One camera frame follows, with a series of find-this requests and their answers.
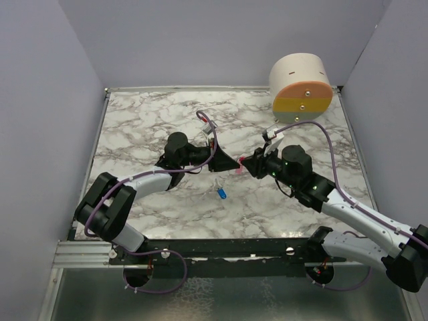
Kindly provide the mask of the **pink tag metal keyring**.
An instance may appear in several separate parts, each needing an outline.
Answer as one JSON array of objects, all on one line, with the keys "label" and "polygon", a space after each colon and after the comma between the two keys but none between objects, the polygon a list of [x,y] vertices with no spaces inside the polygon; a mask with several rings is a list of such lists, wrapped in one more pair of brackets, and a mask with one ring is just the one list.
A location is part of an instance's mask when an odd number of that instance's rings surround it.
[{"label": "pink tag metal keyring", "polygon": [[242,173],[242,171],[243,171],[243,165],[242,165],[242,163],[241,163],[243,159],[244,159],[244,157],[243,157],[243,156],[241,156],[241,157],[239,157],[239,158],[237,159],[237,163],[238,163],[238,165],[239,165],[239,168],[235,170],[235,173],[236,173],[237,175],[240,175],[240,174]]}]

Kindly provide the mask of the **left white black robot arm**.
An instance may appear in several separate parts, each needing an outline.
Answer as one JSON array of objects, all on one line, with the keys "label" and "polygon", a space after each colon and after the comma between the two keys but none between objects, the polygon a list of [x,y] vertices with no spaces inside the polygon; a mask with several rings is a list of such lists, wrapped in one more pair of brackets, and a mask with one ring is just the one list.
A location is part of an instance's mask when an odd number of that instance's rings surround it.
[{"label": "left white black robot arm", "polygon": [[77,206],[75,220],[96,237],[123,247],[130,262],[142,263],[148,254],[143,244],[146,237],[127,224],[131,207],[135,200],[176,187],[185,176],[185,167],[190,165],[207,165],[214,173],[239,168],[239,163],[223,152],[215,140],[196,147],[184,133],[174,132],[152,170],[125,179],[107,172],[98,175]]}]

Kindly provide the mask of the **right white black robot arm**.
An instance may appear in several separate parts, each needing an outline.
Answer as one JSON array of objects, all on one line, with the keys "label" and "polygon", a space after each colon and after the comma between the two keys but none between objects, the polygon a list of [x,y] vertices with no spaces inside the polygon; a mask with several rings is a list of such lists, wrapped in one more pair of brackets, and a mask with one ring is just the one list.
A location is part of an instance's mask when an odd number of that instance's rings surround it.
[{"label": "right white black robot arm", "polygon": [[398,287],[416,293],[427,278],[427,227],[391,219],[358,202],[331,180],[315,173],[312,159],[299,145],[266,153],[262,148],[245,157],[242,165],[257,179],[273,177],[291,189],[294,197],[311,208],[347,224],[363,236],[347,236],[319,228],[307,245],[314,261],[342,257],[386,273]]}]

